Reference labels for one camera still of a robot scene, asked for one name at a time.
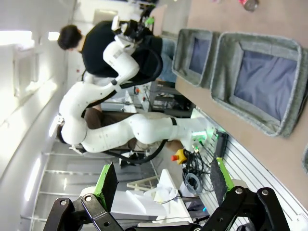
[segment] green light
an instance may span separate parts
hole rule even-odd
[[[207,136],[212,138],[213,135],[214,135],[214,132],[215,132],[215,129],[208,129],[207,130]]]
[[[196,137],[199,141],[206,141],[206,139],[207,139],[207,132],[206,131],[197,131],[197,132],[194,132],[192,134],[192,136]]]

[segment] wooden table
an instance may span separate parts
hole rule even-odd
[[[188,28],[215,31],[244,31],[294,38],[308,48],[308,1],[259,0],[254,13],[237,0],[192,0]],[[220,124],[256,159],[272,172],[308,209],[308,176],[302,168],[308,143],[308,107],[288,139],[268,137],[212,101],[209,90],[195,88],[178,78],[176,89]]]

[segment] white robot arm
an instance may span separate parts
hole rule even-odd
[[[89,129],[81,117],[90,103],[107,97],[113,91],[119,92],[120,85],[137,75],[139,65],[131,57],[128,41],[116,37],[103,52],[103,59],[116,72],[118,77],[106,86],[97,86],[89,82],[77,82],[63,97],[59,112],[65,124],[62,128],[64,141],[71,145],[82,144],[91,153],[103,152],[119,147],[136,137],[142,143],[151,144],[161,140],[180,140],[188,150],[192,149],[193,132],[202,131],[206,135],[205,121],[198,119],[147,119],[142,114],[99,129]]]

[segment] person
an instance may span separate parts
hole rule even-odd
[[[112,111],[102,111],[102,107],[100,104],[86,109],[86,112],[84,114],[84,119],[86,120],[86,123],[89,127],[89,129],[98,129],[102,128],[117,122],[120,122],[129,116],[134,115],[134,113],[126,113],[126,112],[112,112]],[[160,118],[166,118],[170,117],[168,115],[165,115],[163,113],[157,113],[157,112],[148,112],[144,113],[144,116],[148,119],[160,119]],[[58,126],[57,129],[57,138],[60,142],[65,143],[65,141],[62,138],[61,130],[62,130],[63,123]],[[136,138],[133,138],[129,140],[126,144],[117,147],[116,149],[129,149],[134,151],[146,151],[149,150],[152,147],[158,148],[158,146],[161,144],[162,141],[157,141],[152,144],[144,144],[138,141]],[[179,149],[182,149],[183,146],[180,141],[168,141],[166,143],[166,147],[176,152]]]
[[[103,60],[103,51],[115,37],[111,25],[112,21],[102,21],[87,35],[82,35],[76,25],[67,25],[61,29],[58,44],[65,51],[80,52],[85,68],[90,74],[98,77],[117,77],[117,72]],[[171,70],[175,41],[147,35],[142,44],[161,54],[163,69],[157,80],[175,83],[177,76]],[[155,72],[157,60],[149,51],[137,48],[132,57],[139,64],[140,72],[143,74],[151,76]]]

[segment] black metal bracket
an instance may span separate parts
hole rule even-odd
[[[246,217],[256,231],[290,231],[275,191],[261,188],[256,193],[234,187],[209,218],[202,231],[229,231],[237,217]]]
[[[229,231],[237,217],[246,217],[256,231],[290,231],[278,198],[271,188],[257,192],[236,186],[231,189],[206,224],[132,227],[129,231]],[[123,231],[99,199],[86,194],[71,202],[57,199],[48,216],[44,231],[79,231],[83,224],[93,223],[98,231]]]

